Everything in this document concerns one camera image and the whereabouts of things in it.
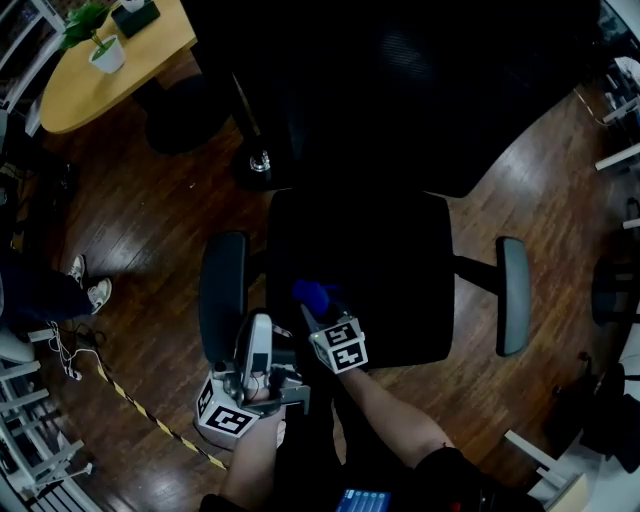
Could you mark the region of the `person's right forearm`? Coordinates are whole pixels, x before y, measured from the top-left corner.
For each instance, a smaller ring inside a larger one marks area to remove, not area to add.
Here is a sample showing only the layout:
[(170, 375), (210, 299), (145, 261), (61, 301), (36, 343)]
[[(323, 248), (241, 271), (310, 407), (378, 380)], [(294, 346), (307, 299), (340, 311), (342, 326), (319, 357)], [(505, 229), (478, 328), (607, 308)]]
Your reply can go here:
[(410, 468), (431, 453), (453, 448), (443, 429), (426, 413), (403, 402), (355, 368), (339, 380), (382, 442)]

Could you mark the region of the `green plant in white pot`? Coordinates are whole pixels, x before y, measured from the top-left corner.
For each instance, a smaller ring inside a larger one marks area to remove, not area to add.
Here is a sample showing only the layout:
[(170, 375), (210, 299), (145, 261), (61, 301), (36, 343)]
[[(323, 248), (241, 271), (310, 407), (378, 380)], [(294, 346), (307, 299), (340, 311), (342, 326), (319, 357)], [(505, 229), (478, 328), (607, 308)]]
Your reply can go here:
[(113, 74), (125, 63), (124, 49), (117, 35), (101, 38), (98, 30), (109, 16), (110, 10), (98, 3), (87, 1), (67, 14), (63, 39), (59, 46), (62, 52), (90, 41), (94, 43), (88, 61), (105, 74)]

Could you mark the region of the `round wooden table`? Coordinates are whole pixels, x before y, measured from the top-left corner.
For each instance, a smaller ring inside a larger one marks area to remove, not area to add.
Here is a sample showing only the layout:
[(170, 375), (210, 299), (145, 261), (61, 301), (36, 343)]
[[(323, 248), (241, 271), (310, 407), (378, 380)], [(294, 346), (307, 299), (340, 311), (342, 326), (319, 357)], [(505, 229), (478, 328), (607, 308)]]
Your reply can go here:
[(198, 54), (197, 39), (180, 0), (154, 0), (160, 17), (131, 38), (111, 16), (98, 30), (117, 35), (125, 63), (105, 74), (89, 63), (94, 43), (86, 41), (63, 53), (40, 107), (42, 127), (51, 134), (70, 133), (132, 98), (147, 114), (148, 144), (161, 154), (186, 153), (208, 142), (230, 117), (219, 89), (200, 73), (165, 88), (157, 80), (187, 54)]

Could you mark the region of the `white metal rack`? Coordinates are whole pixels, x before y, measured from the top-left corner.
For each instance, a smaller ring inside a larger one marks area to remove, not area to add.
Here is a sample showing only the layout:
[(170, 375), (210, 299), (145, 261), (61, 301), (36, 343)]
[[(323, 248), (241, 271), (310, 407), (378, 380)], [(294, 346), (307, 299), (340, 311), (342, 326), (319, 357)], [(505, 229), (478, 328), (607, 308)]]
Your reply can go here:
[[(47, 341), (51, 330), (17, 336), (34, 346)], [(36, 383), (40, 369), (37, 358), (26, 364), (0, 359), (0, 494), (7, 495), (3, 506), (24, 512), (102, 512), (76, 482), (92, 472), (92, 465), (72, 468), (84, 443), (68, 440), (48, 417), (49, 390)]]

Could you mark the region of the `white desk wooden top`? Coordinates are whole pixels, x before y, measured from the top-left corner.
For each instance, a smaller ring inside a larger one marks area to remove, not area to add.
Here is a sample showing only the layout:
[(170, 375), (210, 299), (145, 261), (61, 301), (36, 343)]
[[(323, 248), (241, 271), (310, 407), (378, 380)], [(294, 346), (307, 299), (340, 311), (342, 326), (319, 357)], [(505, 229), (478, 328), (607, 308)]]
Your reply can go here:
[(592, 84), (575, 88), (574, 93), (614, 142), (615, 151), (598, 161), (595, 169), (640, 169), (640, 61), (614, 57)]

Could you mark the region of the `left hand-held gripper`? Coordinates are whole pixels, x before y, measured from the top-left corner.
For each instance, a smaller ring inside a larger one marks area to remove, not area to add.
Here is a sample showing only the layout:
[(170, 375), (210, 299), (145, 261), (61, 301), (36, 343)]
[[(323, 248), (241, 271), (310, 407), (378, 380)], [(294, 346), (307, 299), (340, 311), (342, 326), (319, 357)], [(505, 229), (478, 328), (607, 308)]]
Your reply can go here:
[[(196, 428), (241, 438), (260, 419), (290, 406), (309, 413), (310, 387), (298, 371), (296, 353), (288, 331), (275, 331), (268, 314), (257, 313), (250, 322), (245, 353), (235, 346), (233, 359), (210, 364), (210, 371), (196, 400)], [(271, 400), (246, 404), (245, 392), (271, 389)]]

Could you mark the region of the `black office chair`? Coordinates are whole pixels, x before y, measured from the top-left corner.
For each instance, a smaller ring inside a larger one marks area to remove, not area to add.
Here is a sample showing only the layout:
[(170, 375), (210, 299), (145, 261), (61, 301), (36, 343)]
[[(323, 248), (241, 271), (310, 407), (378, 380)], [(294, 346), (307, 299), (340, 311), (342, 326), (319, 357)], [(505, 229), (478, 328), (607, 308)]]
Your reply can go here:
[(269, 188), (467, 195), (586, 74), (600, 0), (181, 0), (228, 70)]

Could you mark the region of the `blue screen device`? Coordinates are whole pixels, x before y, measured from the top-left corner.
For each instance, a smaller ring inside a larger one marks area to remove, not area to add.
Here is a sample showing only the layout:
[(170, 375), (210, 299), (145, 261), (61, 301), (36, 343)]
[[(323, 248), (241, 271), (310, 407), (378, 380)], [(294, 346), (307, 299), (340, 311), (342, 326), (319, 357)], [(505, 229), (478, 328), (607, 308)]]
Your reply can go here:
[(344, 491), (335, 512), (387, 512), (391, 494), (348, 488)]

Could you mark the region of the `black side chair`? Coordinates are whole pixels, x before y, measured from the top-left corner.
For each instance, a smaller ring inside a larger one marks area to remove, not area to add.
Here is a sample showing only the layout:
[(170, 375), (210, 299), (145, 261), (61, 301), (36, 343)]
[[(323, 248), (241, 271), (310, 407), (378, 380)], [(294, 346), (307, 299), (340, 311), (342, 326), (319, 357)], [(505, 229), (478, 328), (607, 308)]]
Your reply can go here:
[(591, 284), (591, 313), (594, 322), (640, 324), (640, 263), (616, 263), (601, 257)]

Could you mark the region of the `person's torso black clothing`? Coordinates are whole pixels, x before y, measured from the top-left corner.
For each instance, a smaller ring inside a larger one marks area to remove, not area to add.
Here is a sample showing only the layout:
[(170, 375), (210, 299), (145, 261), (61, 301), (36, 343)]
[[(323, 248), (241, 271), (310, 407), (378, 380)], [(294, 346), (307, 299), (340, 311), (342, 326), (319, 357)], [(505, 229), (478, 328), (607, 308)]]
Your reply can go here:
[[(348, 488), (389, 492), (388, 512), (544, 512), (537, 500), (484, 474), (455, 447), (405, 466), (339, 375), (313, 391), (309, 413), (293, 420), (277, 445), (273, 492), (254, 512), (335, 512)], [(251, 512), (220, 490), (204, 496), (198, 512)]]

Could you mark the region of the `blue cloth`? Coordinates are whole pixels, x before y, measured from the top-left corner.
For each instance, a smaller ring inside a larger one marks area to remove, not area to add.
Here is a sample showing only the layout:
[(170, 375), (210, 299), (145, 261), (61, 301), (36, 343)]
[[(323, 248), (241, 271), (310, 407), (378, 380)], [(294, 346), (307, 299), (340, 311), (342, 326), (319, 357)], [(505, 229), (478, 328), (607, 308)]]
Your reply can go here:
[(337, 285), (324, 285), (316, 281), (299, 279), (293, 283), (292, 295), (311, 313), (322, 316), (330, 308), (331, 294), (339, 290), (340, 287)]

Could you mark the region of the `black yellow striped floor tape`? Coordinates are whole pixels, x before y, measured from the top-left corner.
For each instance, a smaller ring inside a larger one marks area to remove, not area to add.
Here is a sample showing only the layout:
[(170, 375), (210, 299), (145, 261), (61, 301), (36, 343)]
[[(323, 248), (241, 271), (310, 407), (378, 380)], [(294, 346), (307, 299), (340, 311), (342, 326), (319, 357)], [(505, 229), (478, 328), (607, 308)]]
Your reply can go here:
[(146, 419), (148, 419), (158, 429), (163, 431), (166, 435), (168, 435), (169, 437), (173, 438), (174, 440), (177, 440), (179, 443), (181, 443), (183, 446), (185, 446), (186, 448), (188, 448), (192, 452), (197, 453), (201, 457), (205, 458), (210, 464), (216, 466), (217, 468), (222, 469), (223, 471), (226, 471), (228, 469), (228, 467), (221, 460), (219, 460), (218, 458), (216, 458), (213, 455), (209, 454), (208, 452), (204, 451), (203, 449), (201, 449), (200, 447), (198, 447), (197, 445), (195, 445), (194, 443), (192, 443), (188, 439), (184, 438), (183, 436), (181, 436), (180, 434), (178, 434), (177, 432), (175, 432), (174, 430), (169, 428), (162, 421), (157, 419), (155, 416), (153, 416), (150, 412), (148, 412), (138, 401), (136, 401), (134, 398), (132, 398), (117, 382), (115, 382), (106, 373), (106, 371), (105, 371), (105, 369), (104, 369), (104, 367), (102, 366), (101, 363), (99, 363), (97, 365), (96, 370), (97, 370), (99, 376), (107, 384), (109, 384), (121, 398), (123, 398), (129, 404), (131, 404), (138, 411), (139, 414), (141, 414)]

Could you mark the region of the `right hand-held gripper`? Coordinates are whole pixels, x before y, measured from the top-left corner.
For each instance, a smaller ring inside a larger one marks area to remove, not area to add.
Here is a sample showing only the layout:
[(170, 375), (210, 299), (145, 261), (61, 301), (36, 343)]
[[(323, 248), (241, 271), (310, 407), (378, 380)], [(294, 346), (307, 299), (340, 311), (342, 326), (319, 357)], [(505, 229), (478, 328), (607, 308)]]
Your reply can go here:
[(366, 336), (355, 316), (342, 311), (337, 320), (330, 323), (318, 321), (304, 303), (300, 304), (300, 309), (317, 358), (334, 375), (368, 363)]

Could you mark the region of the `person's left forearm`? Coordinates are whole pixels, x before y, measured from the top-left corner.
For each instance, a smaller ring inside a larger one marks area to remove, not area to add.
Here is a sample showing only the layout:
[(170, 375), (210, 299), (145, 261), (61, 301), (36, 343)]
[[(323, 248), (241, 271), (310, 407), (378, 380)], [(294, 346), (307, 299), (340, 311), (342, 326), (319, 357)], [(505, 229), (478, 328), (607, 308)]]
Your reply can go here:
[(236, 444), (220, 496), (247, 510), (261, 510), (273, 492), (278, 428), (284, 410), (258, 420)]

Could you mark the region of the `black office chair seat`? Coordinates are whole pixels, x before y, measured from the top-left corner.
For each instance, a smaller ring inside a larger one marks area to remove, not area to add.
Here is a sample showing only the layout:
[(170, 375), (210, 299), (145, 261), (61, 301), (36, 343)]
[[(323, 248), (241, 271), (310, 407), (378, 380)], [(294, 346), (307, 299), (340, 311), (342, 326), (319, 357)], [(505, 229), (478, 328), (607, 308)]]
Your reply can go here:
[(448, 357), (455, 278), (445, 199), (421, 191), (274, 194), (268, 214), (266, 306), (306, 336), (296, 282), (316, 282), (358, 318), (372, 368)]

